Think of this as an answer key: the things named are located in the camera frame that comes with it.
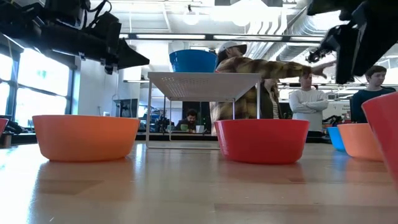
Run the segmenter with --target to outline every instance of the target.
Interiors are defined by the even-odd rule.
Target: man's arm
[[[303,105],[316,111],[323,111],[329,106],[328,96],[324,92],[318,91],[317,102],[304,102]]]
[[[311,73],[326,78],[326,75],[323,74],[323,69],[332,65],[334,65],[334,62],[328,62],[312,68],[295,62],[268,62],[263,59],[253,60],[247,57],[233,57],[222,61],[217,71],[235,70],[238,73],[260,73],[263,79],[292,78]]]
[[[359,92],[355,93],[353,96],[353,104],[351,108],[352,117],[356,122],[363,123],[366,122],[366,116],[362,110],[362,98],[361,95],[358,94]]]
[[[293,92],[289,98],[290,109],[293,113],[316,113],[317,111],[311,109],[300,103],[299,96]]]

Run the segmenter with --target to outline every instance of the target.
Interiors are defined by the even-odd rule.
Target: baseball cap
[[[240,51],[242,52],[242,54],[246,54],[246,51],[248,50],[248,46],[246,44],[238,44],[236,42],[233,41],[228,41],[225,42],[220,49],[218,50],[218,52],[223,52],[226,49],[230,48],[230,47],[238,47],[240,49]]]

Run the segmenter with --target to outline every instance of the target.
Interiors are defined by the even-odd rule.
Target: plastic bowl
[[[328,128],[329,136],[333,147],[337,151],[345,152],[346,149],[344,147],[343,139],[341,138],[340,132],[337,127]]]
[[[138,119],[107,116],[40,115],[33,122],[42,155],[62,162],[125,157],[139,127]]]
[[[398,93],[371,99],[362,107],[381,145],[384,162],[398,187]]]
[[[302,156],[309,122],[238,119],[215,125],[225,158],[253,164],[291,164]]]
[[[174,72],[214,72],[217,56],[204,50],[179,50],[169,55]]]
[[[341,124],[338,129],[348,155],[358,159],[383,161],[379,143],[368,124]]]
[[[0,118],[0,137],[5,130],[7,123],[8,123],[8,119]]]

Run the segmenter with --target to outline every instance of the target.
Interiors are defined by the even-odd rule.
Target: white shirt
[[[327,95],[318,90],[294,91],[289,97],[293,119],[310,122],[309,131],[322,131],[322,111],[328,108]]]

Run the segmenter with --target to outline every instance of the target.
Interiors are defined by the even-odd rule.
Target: flannel shirt
[[[295,62],[268,62],[263,59],[233,57],[220,63],[219,73],[260,73],[262,79],[292,78],[310,74],[311,67]],[[210,102],[211,133],[216,135],[215,121],[232,119],[232,103]],[[235,102],[235,119],[257,118],[257,93],[252,87]]]

